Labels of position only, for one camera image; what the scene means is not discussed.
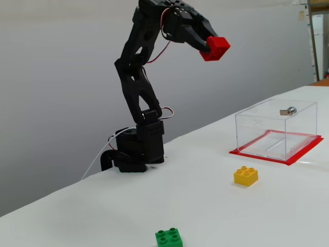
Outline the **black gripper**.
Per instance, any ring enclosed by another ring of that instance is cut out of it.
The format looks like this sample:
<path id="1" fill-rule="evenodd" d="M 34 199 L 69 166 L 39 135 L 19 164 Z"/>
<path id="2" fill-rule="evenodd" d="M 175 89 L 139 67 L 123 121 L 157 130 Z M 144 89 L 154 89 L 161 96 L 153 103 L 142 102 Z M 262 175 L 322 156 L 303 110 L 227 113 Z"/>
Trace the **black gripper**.
<path id="1" fill-rule="evenodd" d="M 166 14 L 167 39 L 188 43 L 199 51 L 209 51 L 208 37 L 217 37 L 209 20 L 191 6 L 174 6 Z"/>

